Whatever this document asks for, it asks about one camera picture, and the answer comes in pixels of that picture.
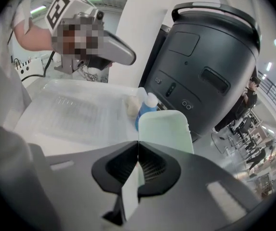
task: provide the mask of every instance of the black cylindrical robot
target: black cylindrical robot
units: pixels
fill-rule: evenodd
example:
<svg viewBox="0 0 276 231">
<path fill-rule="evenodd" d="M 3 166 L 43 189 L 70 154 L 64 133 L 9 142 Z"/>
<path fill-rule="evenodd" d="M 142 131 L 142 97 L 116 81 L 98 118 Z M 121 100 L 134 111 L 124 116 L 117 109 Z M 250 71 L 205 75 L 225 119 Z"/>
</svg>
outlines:
<svg viewBox="0 0 276 231">
<path fill-rule="evenodd" d="M 178 13 L 187 8 L 208 11 Z M 158 34 L 140 86 L 156 94 L 166 108 L 181 111 L 195 141 L 217 125 L 242 94 L 255 71 L 261 35 L 250 15 L 222 4 L 179 4 L 172 18 L 170 31 Z"/>
</svg>

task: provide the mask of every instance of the white pillar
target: white pillar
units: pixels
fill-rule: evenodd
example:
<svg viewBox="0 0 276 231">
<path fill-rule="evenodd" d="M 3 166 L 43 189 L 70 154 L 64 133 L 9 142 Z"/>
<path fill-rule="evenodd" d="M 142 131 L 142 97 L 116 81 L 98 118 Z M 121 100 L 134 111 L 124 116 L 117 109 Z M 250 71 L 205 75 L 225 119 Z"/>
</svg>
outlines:
<svg viewBox="0 0 276 231">
<path fill-rule="evenodd" d="M 116 35 L 136 52 L 137 60 L 131 66 L 114 63 L 109 69 L 109 83 L 138 87 L 171 1 L 127 0 Z"/>
</svg>

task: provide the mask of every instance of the light green container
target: light green container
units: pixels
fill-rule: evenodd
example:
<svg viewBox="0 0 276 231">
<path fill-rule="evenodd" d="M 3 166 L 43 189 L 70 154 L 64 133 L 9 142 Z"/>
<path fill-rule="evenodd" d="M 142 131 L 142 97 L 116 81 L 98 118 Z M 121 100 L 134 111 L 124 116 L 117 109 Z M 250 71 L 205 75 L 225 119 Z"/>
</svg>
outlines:
<svg viewBox="0 0 276 231">
<path fill-rule="evenodd" d="M 194 153 L 187 118 L 177 110 L 161 110 L 143 114 L 139 119 L 139 141 Z"/>
</svg>

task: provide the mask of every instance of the button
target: button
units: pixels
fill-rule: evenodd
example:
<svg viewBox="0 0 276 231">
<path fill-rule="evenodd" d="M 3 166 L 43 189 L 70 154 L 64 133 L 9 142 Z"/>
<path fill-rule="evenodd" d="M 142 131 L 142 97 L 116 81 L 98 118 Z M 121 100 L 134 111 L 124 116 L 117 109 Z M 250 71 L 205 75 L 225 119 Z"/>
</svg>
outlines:
<svg viewBox="0 0 276 231">
<path fill-rule="evenodd" d="M 159 78 L 155 78 L 155 81 L 156 81 L 157 84 L 161 83 L 161 79 L 159 79 Z"/>
</svg>

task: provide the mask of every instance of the pixelated blur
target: pixelated blur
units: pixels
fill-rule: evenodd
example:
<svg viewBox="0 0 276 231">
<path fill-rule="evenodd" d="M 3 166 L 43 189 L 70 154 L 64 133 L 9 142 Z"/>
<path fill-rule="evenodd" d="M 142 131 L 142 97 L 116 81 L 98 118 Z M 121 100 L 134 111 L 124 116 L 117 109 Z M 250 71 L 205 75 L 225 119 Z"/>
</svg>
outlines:
<svg viewBox="0 0 276 231">
<path fill-rule="evenodd" d="M 104 26 L 92 23 L 90 18 L 64 19 L 52 36 L 53 48 L 79 60 L 102 54 Z"/>
</svg>

